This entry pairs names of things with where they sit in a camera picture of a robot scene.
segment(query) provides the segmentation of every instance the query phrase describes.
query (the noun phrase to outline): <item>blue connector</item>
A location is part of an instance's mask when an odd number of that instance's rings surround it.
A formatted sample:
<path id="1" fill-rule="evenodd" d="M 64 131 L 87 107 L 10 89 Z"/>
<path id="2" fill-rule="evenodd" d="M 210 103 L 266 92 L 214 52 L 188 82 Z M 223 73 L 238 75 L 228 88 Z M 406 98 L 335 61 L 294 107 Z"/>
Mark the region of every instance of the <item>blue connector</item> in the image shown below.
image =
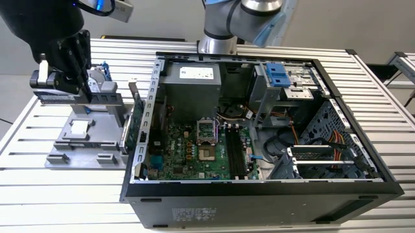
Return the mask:
<path id="1" fill-rule="evenodd" d="M 250 154 L 251 159 L 263 159 L 260 155 Z"/>
<path id="2" fill-rule="evenodd" d="M 106 81 L 112 82 L 111 73 L 110 73 L 110 65 L 107 64 L 106 61 L 103 62 L 102 67 L 104 67 Z"/>
<path id="3" fill-rule="evenodd" d="M 267 76 L 271 80 L 271 86 L 290 87 L 291 81 L 284 66 L 282 64 L 267 63 L 266 67 Z"/>

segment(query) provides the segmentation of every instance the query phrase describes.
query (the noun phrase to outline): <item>ram slot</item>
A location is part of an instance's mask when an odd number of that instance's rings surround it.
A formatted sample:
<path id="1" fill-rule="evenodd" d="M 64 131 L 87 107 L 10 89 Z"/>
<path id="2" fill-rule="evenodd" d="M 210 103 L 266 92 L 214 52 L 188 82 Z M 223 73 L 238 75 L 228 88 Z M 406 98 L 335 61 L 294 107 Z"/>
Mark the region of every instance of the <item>ram slot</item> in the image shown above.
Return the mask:
<path id="1" fill-rule="evenodd" d="M 246 165 L 242 151 L 242 142 L 239 137 L 239 129 L 227 128 L 227 151 L 230 158 L 230 172 L 232 179 L 244 179 Z"/>

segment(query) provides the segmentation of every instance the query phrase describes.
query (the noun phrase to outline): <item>white label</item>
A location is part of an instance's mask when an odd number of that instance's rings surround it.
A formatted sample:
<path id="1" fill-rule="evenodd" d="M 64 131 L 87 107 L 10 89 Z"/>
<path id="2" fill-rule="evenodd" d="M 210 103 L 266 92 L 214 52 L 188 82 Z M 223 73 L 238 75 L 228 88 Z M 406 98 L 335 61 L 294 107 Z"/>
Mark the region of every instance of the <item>white label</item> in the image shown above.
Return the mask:
<path id="1" fill-rule="evenodd" d="M 96 80 L 91 77 L 88 78 L 88 86 L 90 86 L 91 92 L 95 92 L 95 93 L 100 92 Z"/>
<path id="2" fill-rule="evenodd" d="M 214 79 L 214 68 L 206 67 L 182 67 L 182 79 Z"/>
<path id="3" fill-rule="evenodd" d="M 72 121 L 71 134 L 86 134 L 88 131 L 88 123 L 87 120 Z"/>
<path id="4" fill-rule="evenodd" d="M 216 215 L 216 208 L 172 208 L 174 220 L 180 221 L 212 221 Z"/>
<path id="5" fill-rule="evenodd" d="M 254 112 L 252 112 L 251 110 L 248 110 L 248 112 L 247 112 L 247 118 L 248 118 L 248 119 L 252 118 L 252 114 L 254 114 Z"/>

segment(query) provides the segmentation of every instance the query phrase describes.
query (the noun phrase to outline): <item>blue light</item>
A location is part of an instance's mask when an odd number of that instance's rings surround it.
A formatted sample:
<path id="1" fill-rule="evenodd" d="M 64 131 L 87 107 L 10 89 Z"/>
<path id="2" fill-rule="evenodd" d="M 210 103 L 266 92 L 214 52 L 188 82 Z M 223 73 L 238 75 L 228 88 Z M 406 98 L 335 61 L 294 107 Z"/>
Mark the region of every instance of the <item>blue light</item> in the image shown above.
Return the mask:
<path id="1" fill-rule="evenodd" d="M 96 0 L 96 9 L 100 11 L 106 4 L 106 0 Z"/>

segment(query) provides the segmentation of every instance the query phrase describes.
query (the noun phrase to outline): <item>green circuit board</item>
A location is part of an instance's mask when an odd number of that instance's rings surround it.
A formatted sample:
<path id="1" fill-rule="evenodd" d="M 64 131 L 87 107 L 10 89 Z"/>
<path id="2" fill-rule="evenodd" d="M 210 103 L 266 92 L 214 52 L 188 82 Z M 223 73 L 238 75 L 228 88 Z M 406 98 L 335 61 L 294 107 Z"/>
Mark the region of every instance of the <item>green circuit board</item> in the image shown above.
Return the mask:
<path id="1" fill-rule="evenodd" d="M 218 130 L 218 143 L 215 146 L 198 145 L 196 139 L 196 124 L 178 125 L 171 123 L 168 125 L 163 168 L 162 170 L 150 169 L 148 178 L 151 180 L 231 179 L 224 129 Z M 240 130 L 240 139 L 242 143 L 246 144 L 244 146 L 252 149 L 247 129 Z M 254 170 L 247 173 L 247 177 L 248 179 L 258 179 L 255 162 Z"/>

